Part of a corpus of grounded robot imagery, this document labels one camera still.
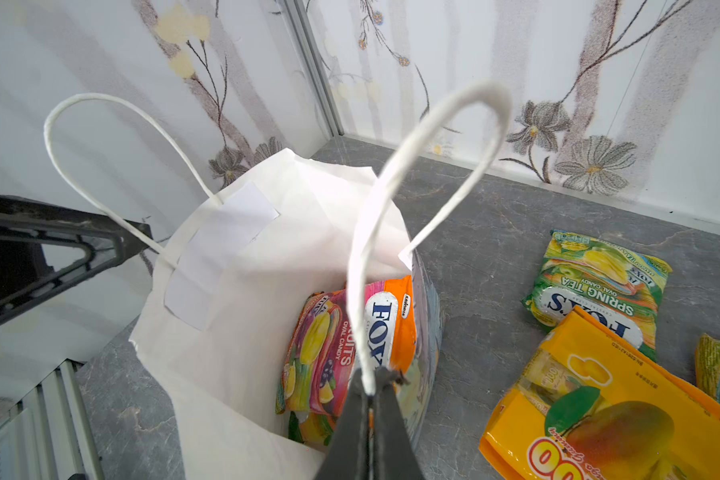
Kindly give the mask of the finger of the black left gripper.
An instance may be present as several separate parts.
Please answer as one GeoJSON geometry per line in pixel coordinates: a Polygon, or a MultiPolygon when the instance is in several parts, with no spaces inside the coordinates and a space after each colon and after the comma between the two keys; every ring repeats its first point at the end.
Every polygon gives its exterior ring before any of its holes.
{"type": "Polygon", "coordinates": [[[0,326],[146,249],[105,215],[0,195],[0,326]]]}

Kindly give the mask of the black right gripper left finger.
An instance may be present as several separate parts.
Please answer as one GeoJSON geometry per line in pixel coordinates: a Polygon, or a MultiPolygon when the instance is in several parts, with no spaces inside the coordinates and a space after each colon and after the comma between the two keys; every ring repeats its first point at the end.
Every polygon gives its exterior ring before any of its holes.
{"type": "Polygon", "coordinates": [[[355,372],[328,452],[315,475],[316,480],[369,479],[370,400],[364,390],[362,374],[355,372]]]}

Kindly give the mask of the floral paper gift bag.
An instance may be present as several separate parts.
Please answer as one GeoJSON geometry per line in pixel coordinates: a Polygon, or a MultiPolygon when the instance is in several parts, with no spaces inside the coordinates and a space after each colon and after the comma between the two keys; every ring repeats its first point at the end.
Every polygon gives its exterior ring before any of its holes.
{"type": "Polygon", "coordinates": [[[512,116],[506,88],[484,81],[442,100],[380,172],[275,153],[191,214],[158,259],[152,290],[131,335],[136,354],[171,399],[189,479],[315,479],[326,453],[285,435],[275,412],[298,314],[315,292],[341,287],[357,341],[355,372],[370,400],[373,478],[375,368],[364,332],[365,286],[413,279],[418,340],[403,384],[394,386],[414,451],[419,420],[403,397],[427,400],[439,345],[437,296],[423,278],[417,248],[483,178],[512,116]],[[434,135],[481,103],[496,129],[473,172],[415,235],[394,196],[434,135]]]}

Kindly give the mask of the yellow mango snack bag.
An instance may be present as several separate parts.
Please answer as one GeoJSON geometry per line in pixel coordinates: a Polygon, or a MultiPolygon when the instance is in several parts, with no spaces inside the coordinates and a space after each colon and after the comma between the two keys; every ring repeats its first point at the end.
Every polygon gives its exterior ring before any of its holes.
{"type": "Polygon", "coordinates": [[[506,479],[720,479],[720,404],[575,308],[479,450],[506,479]]]}

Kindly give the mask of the green Fox's candy bag front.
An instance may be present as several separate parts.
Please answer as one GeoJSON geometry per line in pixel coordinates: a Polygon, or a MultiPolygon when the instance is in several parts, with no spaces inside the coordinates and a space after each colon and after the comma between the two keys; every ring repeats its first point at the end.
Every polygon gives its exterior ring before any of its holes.
{"type": "Polygon", "coordinates": [[[333,439],[337,418],[314,412],[290,412],[287,437],[315,449],[327,449],[333,439]]]}

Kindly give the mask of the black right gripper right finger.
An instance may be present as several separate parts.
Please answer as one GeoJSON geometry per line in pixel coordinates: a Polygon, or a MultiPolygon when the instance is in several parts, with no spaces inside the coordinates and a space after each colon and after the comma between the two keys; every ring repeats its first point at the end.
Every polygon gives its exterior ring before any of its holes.
{"type": "Polygon", "coordinates": [[[394,386],[403,384],[399,371],[381,367],[375,371],[376,392],[371,401],[373,413],[374,479],[423,479],[416,460],[394,386]]]}

